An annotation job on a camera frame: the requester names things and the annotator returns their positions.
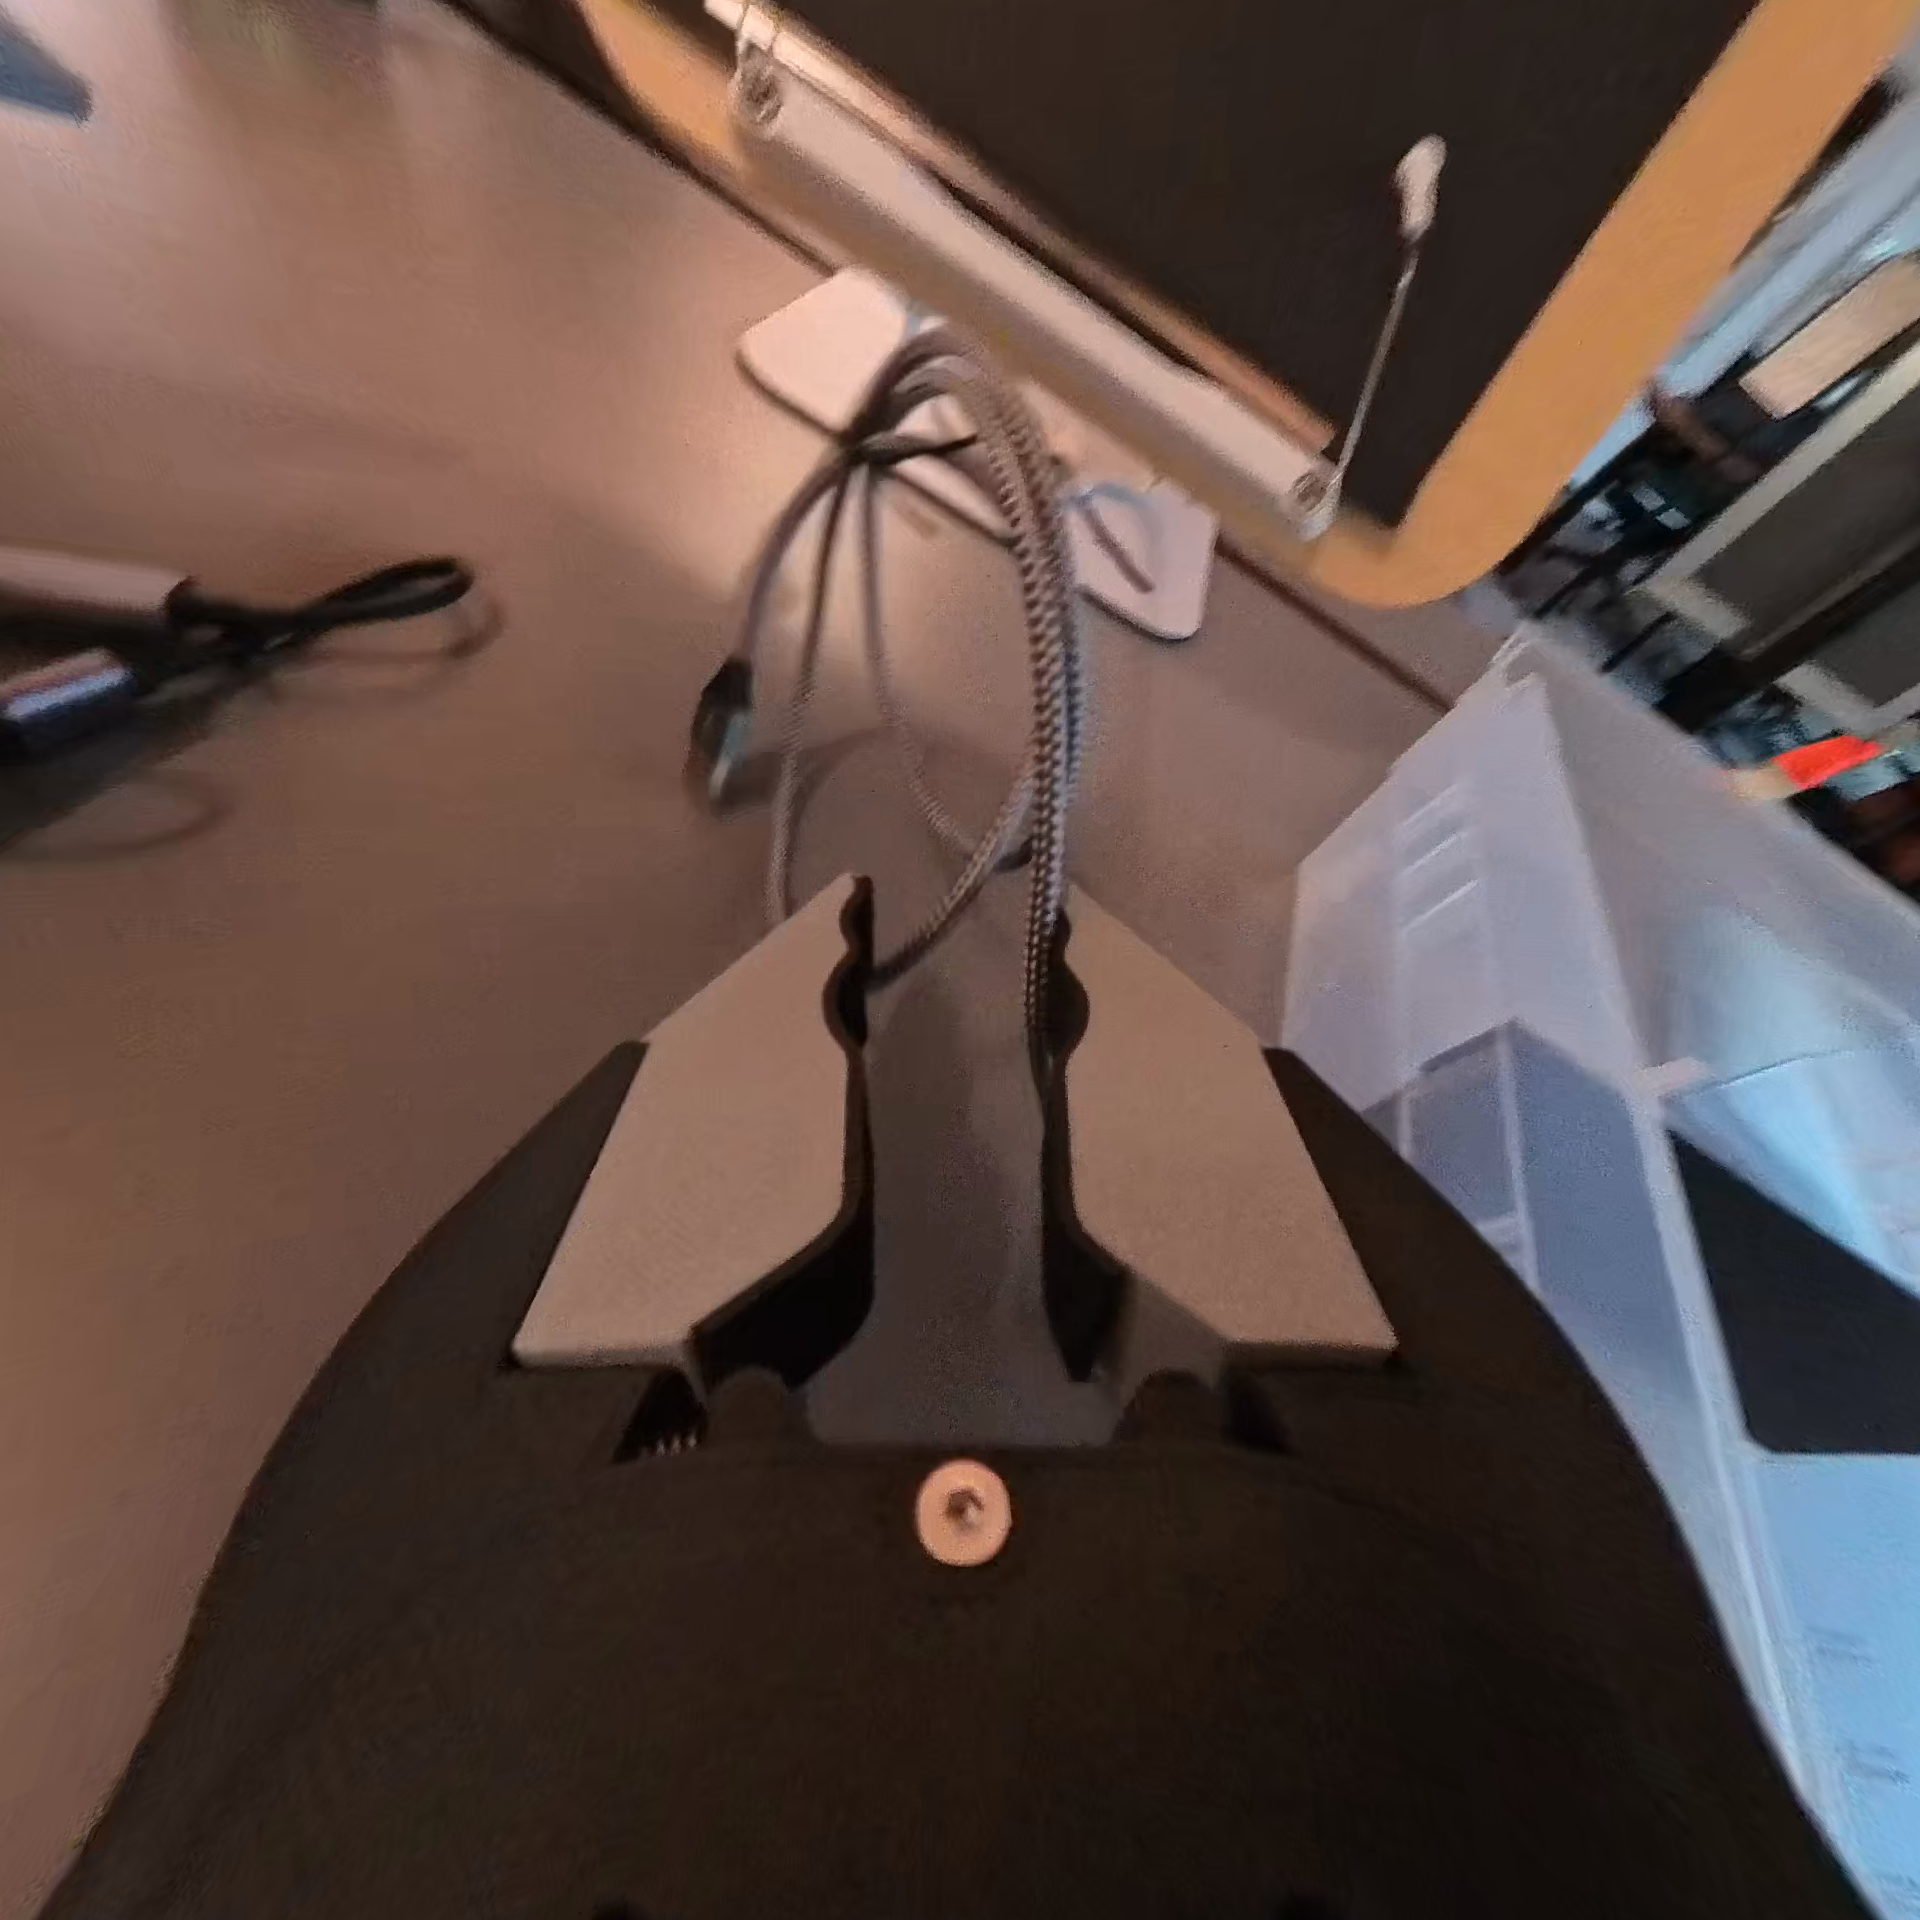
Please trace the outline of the black board with wooden rim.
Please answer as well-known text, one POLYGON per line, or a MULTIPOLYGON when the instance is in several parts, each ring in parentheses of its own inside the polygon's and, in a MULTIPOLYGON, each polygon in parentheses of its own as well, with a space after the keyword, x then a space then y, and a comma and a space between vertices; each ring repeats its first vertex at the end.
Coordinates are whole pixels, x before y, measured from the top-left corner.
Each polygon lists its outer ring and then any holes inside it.
MULTIPOLYGON (((1395 166, 1447 142, 1399 337, 1330 528, 1147 448, 1264 560, 1367 608, 1492 569, 1546 514, 1916 5, 770 5, 907 158, 1181 367, 1330 460, 1392 294, 1395 166)), ((645 134, 981 329, 824 186, 776 178, 703 5, 579 5, 645 134)))

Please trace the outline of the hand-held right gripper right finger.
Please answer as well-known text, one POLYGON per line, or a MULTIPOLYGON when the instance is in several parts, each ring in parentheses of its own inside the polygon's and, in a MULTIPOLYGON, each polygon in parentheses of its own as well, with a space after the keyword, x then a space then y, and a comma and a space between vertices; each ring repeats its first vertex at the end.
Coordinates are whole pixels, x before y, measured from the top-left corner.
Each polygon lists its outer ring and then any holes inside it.
POLYGON ((1046 974, 1042 1303, 1070 1381, 1399 1348, 1258 1032, 1090 896, 1046 974))

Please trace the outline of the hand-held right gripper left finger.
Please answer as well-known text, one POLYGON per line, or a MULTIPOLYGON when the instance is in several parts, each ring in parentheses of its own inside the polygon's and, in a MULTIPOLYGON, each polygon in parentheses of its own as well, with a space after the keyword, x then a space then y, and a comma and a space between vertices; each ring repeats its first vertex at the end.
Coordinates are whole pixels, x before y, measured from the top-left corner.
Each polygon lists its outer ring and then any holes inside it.
POLYGON ((803 1385, 874 1306, 874 889, 832 879, 640 1045, 518 1367, 803 1385))

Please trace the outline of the white stand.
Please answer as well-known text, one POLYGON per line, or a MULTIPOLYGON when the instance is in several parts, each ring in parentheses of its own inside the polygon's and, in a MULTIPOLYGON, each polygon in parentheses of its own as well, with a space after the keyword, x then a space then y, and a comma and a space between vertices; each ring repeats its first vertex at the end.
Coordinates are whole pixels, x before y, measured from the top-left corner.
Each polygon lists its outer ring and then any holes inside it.
MULTIPOLYGON (((1071 396, 1027 386, 1042 440, 1062 481, 1071 573, 1084 597, 1151 639, 1189 639, 1208 598, 1215 517, 1146 460, 1160 444, 1195 460, 1212 489, 1251 485, 1258 510, 1279 529, 1322 536, 1339 495, 1327 495, 1335 460, 1296 430, 1259 414, 1207 375, 1070 288, 1010 238, 990 229, 957 192, 907 158, 879 129, 860 85, 779 23, 783 102, 768 126, 743 127, 774 176, 824 186, 829 209, 851 209, 883 242, 906 240, 916 272, 947 273, 981 305, 978 324, 1004 329, 1006 352, 1068 372, 1071 396)), ((851 426, 860 400, 896 346, 934 329, 941 316, 887 279, 843 268, 739 340, 747 376, 792 414, 829 434, 851 426)))

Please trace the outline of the clear plastic bin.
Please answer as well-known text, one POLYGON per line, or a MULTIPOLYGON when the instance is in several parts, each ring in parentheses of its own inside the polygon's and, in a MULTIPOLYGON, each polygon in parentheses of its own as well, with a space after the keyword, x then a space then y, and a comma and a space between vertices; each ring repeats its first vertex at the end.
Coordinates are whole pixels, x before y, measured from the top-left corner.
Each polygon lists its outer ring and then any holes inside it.
POLYGON ((1574 1344, 1917 1908, 1916 905, 1546 639, 1298 871, 1282 1041, 1574 1344))

